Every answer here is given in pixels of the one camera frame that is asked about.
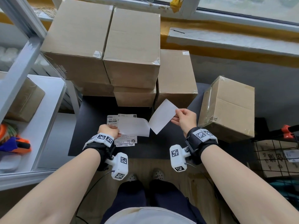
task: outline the person's right arm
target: person's right arm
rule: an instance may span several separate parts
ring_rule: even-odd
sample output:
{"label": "person's right arm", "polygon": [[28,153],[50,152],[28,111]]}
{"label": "person's right arm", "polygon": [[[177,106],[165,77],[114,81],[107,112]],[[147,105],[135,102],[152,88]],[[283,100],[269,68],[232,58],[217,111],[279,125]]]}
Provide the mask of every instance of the person's right arm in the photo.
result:
{"label": "person's right arm", "polygon": [[[180,125],[186,136],[196,126],[196,114],[176,110],[171,122]],[[201,160],[241,224],[299,223],[299,212],[279,192],[220,147],[205,148]]]}

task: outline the navy blue pants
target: navy blue pants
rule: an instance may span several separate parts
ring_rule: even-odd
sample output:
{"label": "navy blue pants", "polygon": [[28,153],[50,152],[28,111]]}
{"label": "navy blue pants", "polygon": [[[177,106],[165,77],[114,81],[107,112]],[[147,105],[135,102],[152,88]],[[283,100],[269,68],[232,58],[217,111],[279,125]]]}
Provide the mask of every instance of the navy blue pants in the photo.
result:
{"label": "navy blue pants", "polygon": [[161,180],[152,180],[147,192],[140,181],[124,182],[117,191],[112,206],[103,215],[101,224],[104,224],[112,215],[132,207],[160,207],[178,213],[197,224],[206,224],[197,207],[190,204],[181,191],[174,184]]}

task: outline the forearm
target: forearm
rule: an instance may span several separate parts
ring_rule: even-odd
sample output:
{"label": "forearm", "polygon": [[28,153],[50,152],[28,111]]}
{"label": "forearm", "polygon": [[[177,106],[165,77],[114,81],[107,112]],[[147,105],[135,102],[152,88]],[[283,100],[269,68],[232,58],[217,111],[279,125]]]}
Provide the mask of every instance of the forearm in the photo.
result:
{"label": "forearm", "polygon": [[84,150],[31,190],[0,224],[70,223],[100,160],[95,149]]}
{"label": "forearm", "polygon": [[218,146],[201,160],[241,224],[298,223],[299,212],[279,192]]}

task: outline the cardboard box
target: cardboard box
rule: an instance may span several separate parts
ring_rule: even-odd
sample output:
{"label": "cardboard box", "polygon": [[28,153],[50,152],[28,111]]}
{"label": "cardboard box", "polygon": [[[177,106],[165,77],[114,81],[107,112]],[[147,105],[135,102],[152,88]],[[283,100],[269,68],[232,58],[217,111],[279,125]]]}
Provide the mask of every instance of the cardboard box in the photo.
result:
{"label": "cardboard box", "polygon": [[63,0],[41,52],[68,80],[110,84],[103,55],[113,6]]}
{"label": "cardboard box", "polygon": [[152,107],[156,93],[156,87],[153,90],[114,87],[114,95],[119,107]]}
{"label": "cardboard box", "polygon": [[160,15],[115,8],[104,63],[113,86],[154,89],[160,68]]}
{"label": "cardboard box", "polygon": [[198,126],[218,139],[254,137],[254,88],[219,76],[204,93]]}
{"label": "cardboard box", "polygon": [[178,108],[187,108],[197,96],[197,87],[189,51],[161,50],[155,109],[165,99]]}
{"label": "cardboard box", "polygon": [[30,122],[44,95],[45,92],[41,88],[26,78],[5,118]]}
{"label": "cardboard box", "polygon": [[114,97],[112,85],[75,81],[73,83],[83,96]]}
{"label": "cardboard box", "polygon": [[264,140],[254,143],[256,159],[260,164],[259,169],[266,178],[298,175],[299,163],[289,162],[284,154],[284,150],[297,149],[298,144],[294,142]]}

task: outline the shoe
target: shoe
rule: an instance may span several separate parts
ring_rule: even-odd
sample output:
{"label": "shoe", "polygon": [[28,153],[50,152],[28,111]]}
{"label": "shoe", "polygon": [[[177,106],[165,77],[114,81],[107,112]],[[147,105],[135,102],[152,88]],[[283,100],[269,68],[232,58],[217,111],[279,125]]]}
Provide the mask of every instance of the shoe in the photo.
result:
{"label": "shoe", "polygon": [[164,181],[165,178],[164,178],[164,173],[161,169],[154,169],[154,171],[152,172],[152,179],[159,179],[159,180],[162,180]]}
{"label": "shoe", "polygon": [[138,177],[136,174],[130,174],[128,175],[127,179],[126,179],[126,182],[132,182],[132,181],[137,181],[138,180]]}

